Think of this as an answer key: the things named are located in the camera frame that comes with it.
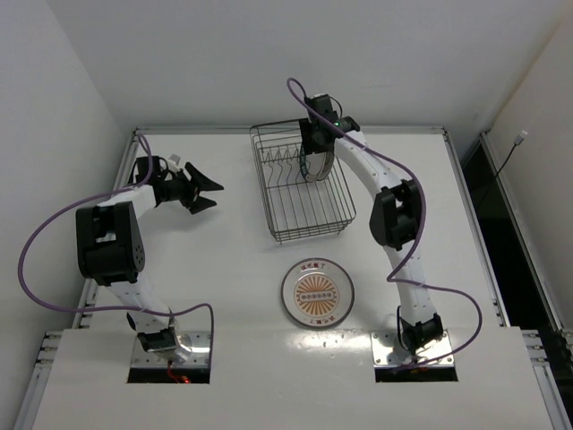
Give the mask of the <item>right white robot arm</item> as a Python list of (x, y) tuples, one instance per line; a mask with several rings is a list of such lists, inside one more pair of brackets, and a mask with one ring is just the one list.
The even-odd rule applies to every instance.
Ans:
[(397, 285), (400, 300), (398, 340), (413, 355), (443, 333), (441, 318), (424, 285), (417, 251), (416, 239), (423, 226), (420, 187), (415, 180), (394, 173), (373, 153), (357, 122), (339, 116), (329, 95), (305, 96), (304, 104), (309, 115), (300, 122), (304, 156), (325, 156), (319, 171), (323, 176), (328, 174), (332, 158), (345, 162), (372, 197), (369, 229), (389, 258), (389, 280)]

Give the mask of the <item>white plate grey pattern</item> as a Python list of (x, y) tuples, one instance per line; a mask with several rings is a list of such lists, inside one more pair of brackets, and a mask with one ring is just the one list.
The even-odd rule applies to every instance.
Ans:
[(332, 169), (332, 166), (335, 161), (335, 151), (334, 146), (331, 146), (323, 153), (323, 164), (321, 168), (321, 172), (318, 175), (318, 180), (324, 180), (329, 176), (329, 173)]

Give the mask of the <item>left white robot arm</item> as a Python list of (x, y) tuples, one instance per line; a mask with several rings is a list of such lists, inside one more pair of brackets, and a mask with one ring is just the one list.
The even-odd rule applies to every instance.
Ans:
[(203, 193), (224, 188), (193, 164), (180, 166), (178, 162), (177, 156), (139, 157), (128, 191), (75, 212), (81, 274), (119, 300), (142, 349), (171, 364), (189, 359), (192, 340), (180, 332), (175, 312), (142, 274), (146, 254), (139, 220), (167, 202), (179, 202), (195, 215), (216, 206)]

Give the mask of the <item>green rimmed white plate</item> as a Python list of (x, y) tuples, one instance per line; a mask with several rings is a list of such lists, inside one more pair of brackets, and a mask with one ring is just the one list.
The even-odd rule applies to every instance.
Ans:
[(307, 183), (317, 182), (323, 164), (323, 153), (311, 153), (303, 145), (299, 152), (300, 173)]

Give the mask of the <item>orange sunburst plate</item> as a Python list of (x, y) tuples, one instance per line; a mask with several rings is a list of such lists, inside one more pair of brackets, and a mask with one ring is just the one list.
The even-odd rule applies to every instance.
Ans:
[(280, 302), (297, 326), (329, 330), (350, 315), (355, 303), (355, 286), (338, 263), (308, 258), (286, 272), (280, 284)]

